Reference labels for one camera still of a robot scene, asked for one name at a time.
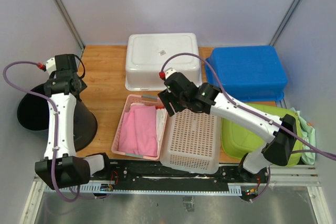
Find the green plastic tub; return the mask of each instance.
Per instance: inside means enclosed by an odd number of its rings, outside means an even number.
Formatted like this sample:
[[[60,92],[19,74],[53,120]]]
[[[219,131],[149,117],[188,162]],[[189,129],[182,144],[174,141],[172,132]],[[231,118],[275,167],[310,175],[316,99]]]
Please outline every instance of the green plastic tub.
[[[296,118],[298,136],[302,137],[300,122],[294,112],[274,106],[251,103],[248,103],[248,105],[265,113],[278,115],[280,117],[284,117],[286,114],[294,116]],[[246,153],[254,151],[262,144],[264,144],[264,141],[255,133],[229,120],[222,119],[222,147],[228,156],[242,159]],[[297,150],[302,150],[302,143],[300,141],[295,142],[293,151]],[[301,153],[292,154],[287,166],[296,165],[300,161],[300,157]]]

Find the black bucket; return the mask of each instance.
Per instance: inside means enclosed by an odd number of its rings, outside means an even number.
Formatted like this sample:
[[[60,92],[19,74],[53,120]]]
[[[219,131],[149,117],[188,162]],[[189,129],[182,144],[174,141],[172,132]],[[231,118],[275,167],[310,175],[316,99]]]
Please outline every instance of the black bucket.
[[[45,94],[43,84],[33,88],[32,91]],[[17,108],[17,119],[28,130],[47,130],[49,128],[47,101],[35,95],[26,94]],[[79,100],[76,103],[73,120],[73,139],[77,152],[92,142],[98,129],[98,123],[96,117]]]

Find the white plastic tub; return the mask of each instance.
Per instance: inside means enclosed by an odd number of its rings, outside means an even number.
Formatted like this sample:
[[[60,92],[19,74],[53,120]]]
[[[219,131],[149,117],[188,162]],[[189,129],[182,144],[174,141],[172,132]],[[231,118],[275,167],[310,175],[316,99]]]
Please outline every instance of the white plastic tub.
[[[198,55],[196,36],[185,34],[134,34],[128,41],[125,87],[130,91],[160,91],[166,87],[159,78],[164,62],[175,54],[191,52]],[[200,60],[179,56],[167,68],[182,72],[197,86],[202,84]]]

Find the gray wall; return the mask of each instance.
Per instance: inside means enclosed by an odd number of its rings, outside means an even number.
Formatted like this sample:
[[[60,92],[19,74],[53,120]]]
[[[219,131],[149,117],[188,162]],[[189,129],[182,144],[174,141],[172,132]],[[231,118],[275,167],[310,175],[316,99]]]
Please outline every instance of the gray wall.
[[[0,0],[0,70],[16,60],[45,61],[56,54],[76,53],[77,47],[53,0]],[[13,67],[10,79],[33,88],[45,73],[33,66]],[[1,223],[18,223],[33,177],[34,162],[43,157],[46,141],[17,122],[23,93],[0,78],[0,216]]]
[[[292,0],[62,0],[85,44],[195,33],[201,46],[268,44]]]
[[[317,129],[317,146],[336,153],[336,1],[302,0],[276,43],[288,74],[286,100]],[[336,163],[320,155],[316,167],[336,221]]]

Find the red connector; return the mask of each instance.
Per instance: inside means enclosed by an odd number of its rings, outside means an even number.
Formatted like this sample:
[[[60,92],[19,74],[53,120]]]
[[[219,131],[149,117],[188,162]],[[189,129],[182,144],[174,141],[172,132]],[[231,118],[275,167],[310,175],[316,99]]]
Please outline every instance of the red connector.
[[[160,76],[161,80],[163,80],[163,81],[166,80],[166,74],[164,72],[160,72],[159,76]]]
[[[41,62],[38,63],[37,67],[44,72],[47,71],[46,65],[42,64]]]

